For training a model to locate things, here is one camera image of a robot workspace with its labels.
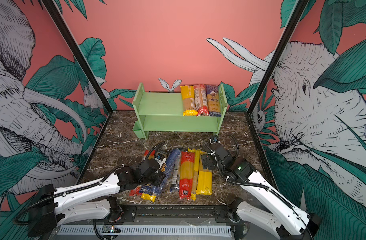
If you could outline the blue Barilla spaghetti bag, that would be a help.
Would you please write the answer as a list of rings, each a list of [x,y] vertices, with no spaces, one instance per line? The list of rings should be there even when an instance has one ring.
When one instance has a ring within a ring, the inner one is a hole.
[[[180,155],[181,155],[180,149],[173,149],[170,152],[170,154],[165,162],[166,167],[164,170],[164,174],[166,175],[166,177],[163,179],[161,185],[159,187],[155,188],[155,190],[154,190],[155,196],[159,196],[162,193],[162,190],[163,190],[165,184],[167,183],[167,181],[169,180],[169,177],[171,176],[171,174],[174,170],[174,165],[175,165],[177,159],[180,157]]]

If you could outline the Ankara spaghetti bag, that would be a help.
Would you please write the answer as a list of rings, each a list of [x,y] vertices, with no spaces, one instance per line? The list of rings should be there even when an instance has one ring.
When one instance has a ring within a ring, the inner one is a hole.
[[[208,111],[211,117],[221,116],[219,90],[217,86],[206,85]]]

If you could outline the yellow Pastatime spaghetti bag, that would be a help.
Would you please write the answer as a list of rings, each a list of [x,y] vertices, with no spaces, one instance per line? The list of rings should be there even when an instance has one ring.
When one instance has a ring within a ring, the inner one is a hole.
[[[183,115],[196,116],[198,114],[195,104],[195,93],[193,86],[181,86],[181,95],[183,100]]]

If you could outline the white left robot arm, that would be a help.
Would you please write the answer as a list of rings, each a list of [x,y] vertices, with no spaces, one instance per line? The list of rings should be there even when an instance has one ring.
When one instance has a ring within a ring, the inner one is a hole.
[[[42,187],[29,206],[12,221],[28,227],[29,237],[40,237],[63,224],[87,219],[115,223],[123,216],[117,193],[140,185],[160,186],[165,173],[155,159],[146,159],[130,167],[113,168],[105,177],[84,184],[54,188]]]

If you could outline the red spaghetti bag white label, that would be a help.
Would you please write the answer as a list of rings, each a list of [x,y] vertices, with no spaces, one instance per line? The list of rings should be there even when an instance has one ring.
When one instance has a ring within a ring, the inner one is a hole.
[[[195,85],[195,104],[197,108],[197,116],[209,116],[208,103],[207,103],[207,92],[205,85]]]

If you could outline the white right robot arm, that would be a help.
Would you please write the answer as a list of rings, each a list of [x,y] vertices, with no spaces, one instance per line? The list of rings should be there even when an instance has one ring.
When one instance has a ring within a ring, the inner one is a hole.
[[[253,223],[279,240],[314,239],[321,217],[291,203],[247,159],[233,156],[217,139],[205,146],[205,167],[215,167],[226,183],[240,186],[266,207],[259,209],[237,197],[228,206],[227,216],[231,221]]]

